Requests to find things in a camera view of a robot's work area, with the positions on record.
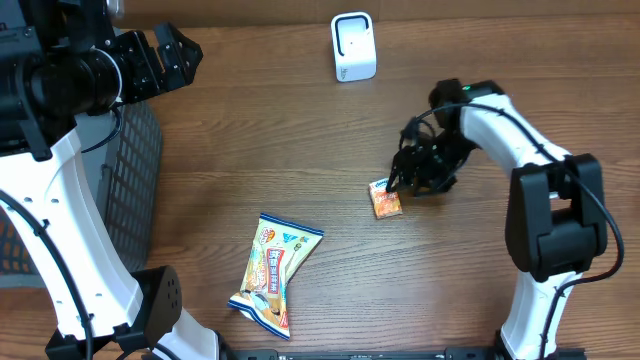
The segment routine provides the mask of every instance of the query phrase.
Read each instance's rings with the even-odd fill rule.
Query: brown wood surface
[[[638,0],[125,0],[126,28],[329,24],[366,11],[374,22],[449,18],[640,13]]]
[[[403,196],[404,215],[385,220],[374,219],[367,193],[435,82],[459,77],[496,80],[552,141],[601,161],[626,263],[572,293],[558,341],[591,359],[638,358],[640,16],[379,23],[378,73],[349,84],[336,83],[324,25],[186,34],[205,54],[196,82],[151,102],[165,144],[148,265],[175,266],[184,306],[232,347],[490,344],[516,278],[498,167],[476,151],[449,194]],[[261,211],[326,231],[289,285],[290,341],[226,307]],[[591,273],[614,253],[610,242]],[[47,293],[0,294],[0,358],[43,358],[55,328]]]

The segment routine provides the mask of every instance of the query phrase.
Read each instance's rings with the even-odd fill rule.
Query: mesh basket
[[[129,271],[144,268],[151,243],[162,132],[146,103],[122,109],[122,131],[108,145],[83,154],[89,189],[111,241]],[[78,116],[83,147],[105,138],[111,114]],[[20,236],[0,210],[0,287],[43,287]]]

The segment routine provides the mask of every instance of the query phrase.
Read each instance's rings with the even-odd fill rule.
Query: candy wrapper
[[[286,286],[323,235],[322,230],[260,214],[244,280],[229,307],[289,340]]]
[[[397,192],[388,193],[389,179],[381,179],[369,184],[369,194],[373,202],[373,211],[378,219],[402,214],[400,198]]]

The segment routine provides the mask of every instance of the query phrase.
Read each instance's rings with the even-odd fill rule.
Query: white object
[[[577,280],[582,274],[574,271],[550,276],[543,283],[536,282],[531,274],[518,271],[516,292],[511,303],[511,312],[507,321],[502,325],[500,336],[509,355],[513,359],[538,360],[542,331],[551,307],[551,301],[556,289],[569,281]],[[558,305],[551,321],[548,342],[544,356],[556,351],[556,333],[562,312],[569,299],[573,287],[564,291],[564,296],[558,300]]]
[[[376,44],[369,14],[337,15],[331,20],[331,36],[338,81],[370,79],[376,74]]]
[[[515,117],[556,159],[562,161],[565,155],[570,155],[567,150],[551,143],[533,128],[516,111],[508,96],[491,94],[474,98],[471,102],[503,109]],[[535,146],[520,129],[509,119],[495,112],[463,107],[460,111],[460,128],[464,137],[486,151],[489,157],[502,167],[508,177],[511,177],[511,170],[514,168],[526,164],[545,165],[550,162],[537,152]],[[547,281],[539,283],[531,274],[518,271],[511,312],[500,331],[502,341],[512,359],[537,360],[539,358],[541,335],[556,288],[581,276],[582,274],[568,272],[551,276]],[[553,314],[553,321],[547,335],[545,357],[556,351],[556,333],[571,289],[564,291],[564,297],[558,301]]]
[[[53,157],[37,162],[31,153],[0,157],[0,189],[20,201],[47,233],[77,285],[94,337],[109,336],[114,326],[132,325],[142,304],[140,285],[116,253],[89,191],[76,130],[51,147]],[[53,258],[33,229],[0,202],[42,276],[63,336],[85,340],[71,294]],[[182,309],[171,333],[160,343],[181,359],[218,360],[218,338]]]

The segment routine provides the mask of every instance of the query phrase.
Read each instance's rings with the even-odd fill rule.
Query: white container
[[[376,74],[376,44],[369,14],[337,15],[331,20],[331,36],[338,81],[370,79]]]

